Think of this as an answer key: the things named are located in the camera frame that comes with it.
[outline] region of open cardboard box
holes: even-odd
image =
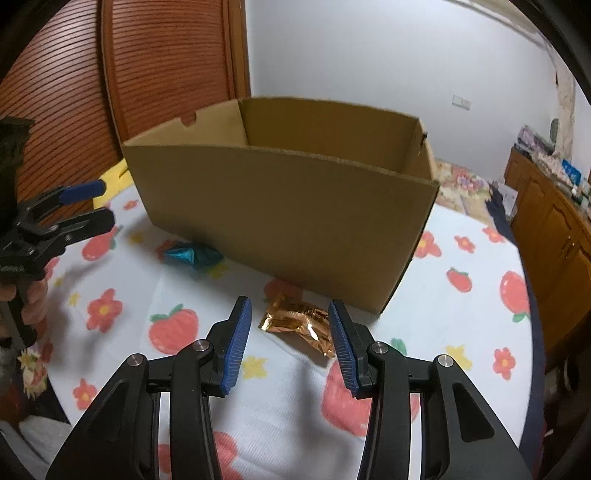
[[[123,145],[152,222],[381,312],[437,195],[418,118],[347,103],[230,100]]]

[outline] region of finger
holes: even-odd
[[[47,298],[41,297],[34,303],[28,303],[22,309],[22,322],[26,325],[39,322],[47,313]]]
[[[31,283],[31,286],[27,290],[27,303],[35,303],[40,298],[45,297],[48,290],[49,286],[45,279]]]
[[[10,301],[17,294],[17,288],[14,285],[0,284],[0,301]]]

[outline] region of gold wrapped candy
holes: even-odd
[[[267,307],[259,328],[271,333],[296,332],[327,357],[335,357],[329,314],[311,303],[278,293]]]

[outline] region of white tablecloth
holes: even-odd
[[[225,480],[356,478],[369,401],[353,400],[338,365],[303,340],[258,329],[265,292],[281,283],[231,260],[207,274],[163,263],[160,253],[174,237],[152,226],[135,187],[113,199],[111,209],[114,235],[73,245],[51,272],[49,329],[40,346],[53,344],[47,369],[70,421],[78,421],[128,355],[158,358],[204,338],[247,295],[253,322],[238,383],[224,400],[212,400]],[[375,339],[408,356],[451,354],[519,444],[532,370],[523,270],[516,247],[484,228],[435,205],[383,314],[349,311]],[[328,307],[328,298],[301,294]],[[162,478],[170,471],[167,409],[164,395]],[[411,479],[419,478],[420,435],[418,416]]]

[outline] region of wooden cabinet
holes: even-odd
[[[566,252],[552,291],[539,303],[547,350],[565,338],[591,309],[591,241],[581,234]]]
[[[505,181],[518,192],[511,229],[550,352],[591,310],[591,223],[516,150],[511,152]]]

